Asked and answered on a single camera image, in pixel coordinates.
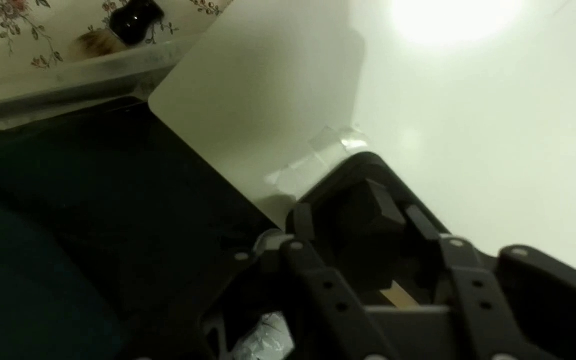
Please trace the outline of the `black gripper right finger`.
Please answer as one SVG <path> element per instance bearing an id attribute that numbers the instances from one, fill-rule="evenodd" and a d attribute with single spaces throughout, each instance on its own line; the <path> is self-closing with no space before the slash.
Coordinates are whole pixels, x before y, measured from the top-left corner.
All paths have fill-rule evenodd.
<path id="1" fill-rule="evenodd" d="M 576 360 L 576 267 L 530 245 L 489 256 L 419 205 L 406 217 L 433 297 L 455 312 L 474 360 Z"/>

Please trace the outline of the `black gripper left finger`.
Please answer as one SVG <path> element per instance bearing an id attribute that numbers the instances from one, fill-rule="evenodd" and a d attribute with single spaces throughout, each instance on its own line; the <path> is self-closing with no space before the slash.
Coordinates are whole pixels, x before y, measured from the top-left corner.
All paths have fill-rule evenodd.
<path id="1" fill-rule="evenodd" d="M 398 360 L 345 275 L 311 242 L 280 236 L 231 253 L 204 281 L 201 360 L 231 360 L 269 313 L 282 313 L 295 360 Z"/>

